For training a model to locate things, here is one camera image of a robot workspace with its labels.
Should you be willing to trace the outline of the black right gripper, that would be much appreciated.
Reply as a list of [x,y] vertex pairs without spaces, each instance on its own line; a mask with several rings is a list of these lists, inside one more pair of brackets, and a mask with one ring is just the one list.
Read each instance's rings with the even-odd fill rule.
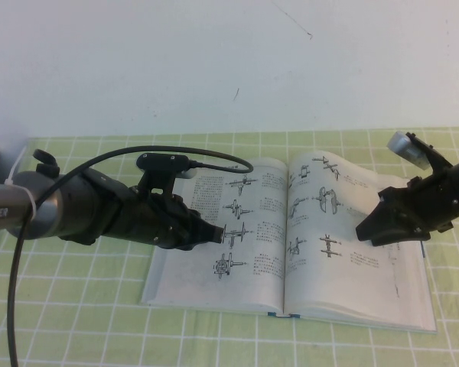
[[379,192],[379,204],[356,227],[360,241],[384,246],[407,240],[428,240],[433,231],[452,228],[456,188],[451,168],[429,177],[412,178],[405,187]]

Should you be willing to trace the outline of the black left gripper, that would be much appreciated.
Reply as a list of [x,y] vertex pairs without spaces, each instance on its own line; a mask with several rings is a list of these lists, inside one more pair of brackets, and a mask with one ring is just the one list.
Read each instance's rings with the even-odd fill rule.
[[201,219],[179,196],[155,194],[123,202],[110,225],[110,236],[163,249],[192,251],[199,245],[223,242],[224,229]]

